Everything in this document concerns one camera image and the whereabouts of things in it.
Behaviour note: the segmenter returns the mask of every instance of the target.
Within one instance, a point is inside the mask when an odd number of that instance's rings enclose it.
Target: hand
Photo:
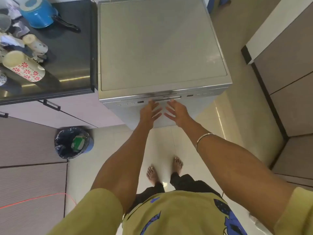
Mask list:
[[[139,124],[146,125],[149,130],[152,129],[153,123],[162,115],[162,113],[159,113],[162,110],[162,107],[153,111],[158,105],[159,103],[149,101],[149,103],[140,110]]]
[[[175,117],[169,115],[168,113],[164,113],[164,115],[170,120],[175,121],[178,127],[182,127],[186,121],[191,119],[186,106],[184,106],[183,104],[177,102],[176,100],[171,100],[170,102],[167,102],[167,104],[171,108],[167,106],[166,109]]]

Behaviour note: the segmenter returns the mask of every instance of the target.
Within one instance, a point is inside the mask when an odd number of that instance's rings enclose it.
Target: trash bin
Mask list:
[[[92,137],[80,127],[62,129],[54,138],[54,148],[63,159],[75,158],[94,146]]]

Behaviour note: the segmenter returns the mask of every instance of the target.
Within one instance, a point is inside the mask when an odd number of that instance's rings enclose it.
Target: stainless steel appliance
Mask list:
[[[99,3],[99,100],[129,128],[150,99],[176,99],[194,118],[231,84],[203,0]]]

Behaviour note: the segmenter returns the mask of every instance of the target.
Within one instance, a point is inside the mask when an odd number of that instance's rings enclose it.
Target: silver bangle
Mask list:
[[[203,134],[203,135],[198,139],[198,141],[197,141],[197,144],[196,144],[196,151],[198,151],[198,143],[199,143],[199,141],[200,141],[202,138],[204,138],[205,136],[208,136],[208,135],[215,135],[215,134],[213,134],[213,133],[206,133],[206,134]]]

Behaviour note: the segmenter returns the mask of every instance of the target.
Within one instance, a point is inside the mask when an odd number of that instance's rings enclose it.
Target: red cable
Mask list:
[[[23,203],[23,202],[26,202],[26,201],[35,200],[35,199],[40,199],[40,198],[44,198],[44,197],[48,197],[48,196],[54,196],[54,195],[66,195],[66,196],[68,196],[68,197],[70,197],[70,198],[72,199],[72,201],[74,202],[75,205],[77,205],[76,202],[75,202],[75,200],[74,200],[69,194],[67,194],[67,193],[55,193],[55,194],[51,194],[51,195],[38,196],[38,197],[31,198],[31,199],[28,199],[28,200],[19,201],[19,202],[10,204],[10,205],[6,205],[6,206],[3,206],[3,207],[0,207],[0,209],[6,208],[6,207],[10,207],[10,206],[12,206],[12,205],[17,205],[17,204],[20,204],[20,203]]]

